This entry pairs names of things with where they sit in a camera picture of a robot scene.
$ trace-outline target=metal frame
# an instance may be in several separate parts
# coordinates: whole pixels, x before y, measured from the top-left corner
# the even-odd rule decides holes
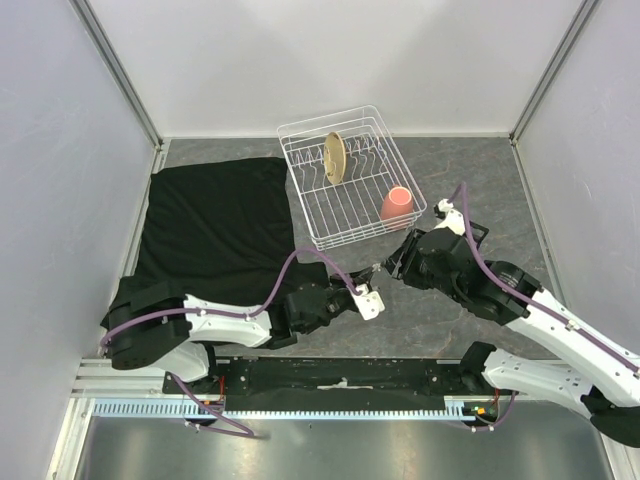
[[[121,276],[132,275],[133,270],[135,269],[135,265],[138,261],[138,250],[140,248],[140,237],[142,236],[142,227],[144,225],[144,219],[147,213],[147,208],[149,207],[149,188],[151,187],[151,175],[153,175],[154,173],[158,173],[160,170],[164,168],[164,164],[167,161],[167,155],[169,154],[170,147],[171,147],[171,140],[167,140],[163,142],[162,146],[160,146],[156,150],[156,155],[153,158],[153,163],[151,164],[151,170],[149,172],[149,180],[147,181],[147,185],[144,190],[144,197],[140,205],[140,208],[138,210],[136,223],[133,227],[133,231],[131,232],[130,241],[129,241],[129,250],[127,251],[127,255],[125,257],[124,264],[122,266]]]
[[[547,233],[547,229],[544,225],[544,221],[537,207],[537,202],[535,200],[535,196],[531,189],[531,185],[527,178],[526,170],[524,168],[522,162],[522,156],[520,154],[520,150],[518,148],[518,141],[522,138],[524,131],[526,130],[529,122],[535,115],[538,107],[544,100],[549,88],[553,84],[553,81],[558,75],[558,72],[566,62],[567,58],[571,54],[571,51],[578,40],[578,37],[583,32],[584,27],[586,26],[589,19],[592,17],[593,13],[596,10],[600,0],[583,0],[575,15],[573,16],[569,27],[564,33],[560,44],[556,48],[551,60],[547,64],[536,88],[531,94],[527,104],[525,105],[520,117],[518,118],[515,126],[513,127],[509,139],[511,142],[511,148],[513,150],[513,156],[516,161],[516,165],[518,167],[518,172],[520,173],[520,179],[522,181],[522,186],[524,188],[525,196],[527,198],[527,203],[529,204],[529,208],[531,210],[531,216],[533,217],[533,224],[536,229],[536,234],[538,236],[538,240],[542,247],[542,254],[544,256],[545,264],[547,266],[547,270],[549,271],[549,276],[551,278],[551,284],[553,286],[553,291],[555,296],[562,303],[567,303],[566,298],[562,291],[562,286],[560,283],[560,279],[558,277],[557,270],[557,262],[555,256],[553,254],[553,250],[549,243],[549,236]]]
[[[58,442],[45,477],[47,480],[75,478],[89,431],[93,403],[94,401],[88,398],[69,400]]]
[[[640,450],[625,447],[604,435],[601,437],[613,478],[616,480],[640,479]]]
[[[553,56],[551,57],[547,68],[545,68],[545,71],[538,81],[536,88],[533,90],[529,101],[520,114],[520,118],[518,118],[518,121],[511,131],[511,135],[509,137],[515,142],[517,142],[520,137],[522,137],[522,134],[527,128],[529,121],[538,109],[538,106],[542,102],[542,99],[545,97],[547,90],[549,90],[549,87],[553,83],[553,80],[556,78],[556,75],[562,68],[562,65],[564,65],[564,62],[571,53],[571,50],[573,49],[573,46],[578,39],[578,36],[591,18],[591,15],[595,11],[595,7],[599,2],[600,0],[583,0],[578,7],[578,11],[573,16],[569,28],[567,28],[567,31],[562,37],[562,40],[560,40],[560,44],[556,48],[556,51],[553,53]]]
[[[129,106],[135,113],[145,134],[156,147],[161,146],[163,138],[155,127],[153,120],[151,120],[142,100],[140,100],[140,96],[133,87],[131,79],[122,66],[113,45],[111,45],[111,42],[109,41],[109,37],[91,7],[91,3],[89,0],[69,0],[69,3],[71,3],[78,14],[80,21],[84,24],[87,33],[93,40],[98,52],[100,52],[100,56],[111,72],[111,75],[120,88],[122,95],[125,97],[127,103],[129,103]]]
[[[224,412],[226,418],[234,420],[422,420],[455,422],[472,421],[473,416],[462,413],[463,400],[444,401],[443,410],[390,410],[375,412],[343,412],[343,411],[229,411]],[[159,418],[182,420],[185,417],[194,419],[211,419],[200,407],[187,398],[129,399],[110,398],[95,400],[92,412],[95,417],[106,418]]]

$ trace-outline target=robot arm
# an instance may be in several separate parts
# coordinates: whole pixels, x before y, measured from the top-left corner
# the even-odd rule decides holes
[[[154,366],[193,382],[215,376],[214,345],[278,349],[296,343],[297,334],[329,326],[346,310],[360,312],[370,320],[384,310],[380,294],[369,283],[378,269],[369,267],[350,274],[358,295],[334,275],[328,285],[300,286],[258,315],[252,315],[258,305],[207,302],[185,295],[170,282],[154,285],[111,305],[110,332],[132,319],[143,320],[113,336],[108,350],[112,366],[117,370]]]
[[[474,315],[521,333],[567,362],[560,368],[476,342],[461,368],[499,389],[526,392],[589,418],[601,432],[640,447],[640,358],[570,312],[540,283],[508,262],[485,261],[501,282],[546,307],[523,301],[488,278],[474,257],[488,230],[471,224],[447,200],[436,207],[442,222],[430,232],[412,231],[385,263],[389,273],[420,289],[435,288]]]

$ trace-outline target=white wall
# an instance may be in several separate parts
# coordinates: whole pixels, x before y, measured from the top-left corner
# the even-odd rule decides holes
[[[1,477],[44,478],[153,151],[66,0],[0,16]]]
[[[579,0],[91,0],[166,136],[274,136],[375,104],[395,133],[508,132]]]
[[[600,2],[521,140],[575,311],[640,352],[640,3]]]

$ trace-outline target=stainless steel floor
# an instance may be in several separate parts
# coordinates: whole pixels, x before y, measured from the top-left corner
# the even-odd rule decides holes
[[[547,404],[518,403],[494,433],[421,421],[247,424],[269,438],[196,433],[167,420],[98,419],[83,454],[89,471],[76,480],[613,478],[589,423]]]
[[[482,251],[487,258],[511,261],[550,282],[520,176],[506,138],[398,138],[398,147],[420,186],[429,208],[417,226],[432,228],[431,206],[466,180],[473,220],[491,229]],[[165,168],[247,157],[282,156],[275,139],[173,140]],[[287,182],[297,246],[312,245],[291,180]],[[405,237],[396,232],[331,249],[345,269],[361,269],[391,254]],[[374,279],[387,310],[364,322],[351,312],[298,344],[277,351],[239,346],[219,349],[223,355],[390,356],[460,358],[474,340],[493,343],[529,358],[552,358],[536,343],[506,328],[478,320],[438,292],[422,292],[391,280]]]

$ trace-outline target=gray countertop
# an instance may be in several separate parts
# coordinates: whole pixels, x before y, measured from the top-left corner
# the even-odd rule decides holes
[[[542,251],[516,163],[506,138],[397,138],[429,208],[416,227],[435,225],[431,206],[451,195],[462,180],[469,185],[475,222],[491,232],[481,252],[487,259],[519,265],[551,288]],[[165,168],[249,157],[282,156],[276,139],[173,140]],[[313,245],[294,186],[287,181],[296,245]],[[379,262],[402,243],[406,233],[395,232],[328,250],[345,270]],[[311,261],[302,256],[301,261]],[[365,356],[460,358],[474,340],[528,358],[553,358],[544,348],[508,328],[474,318],[434,291],[419,291],[392,280],[374,277],[386,311],[365,322],[347,312],[330,327],[301,336],[296,345],[256,351],[240,346],[217,349],[220,355]]]

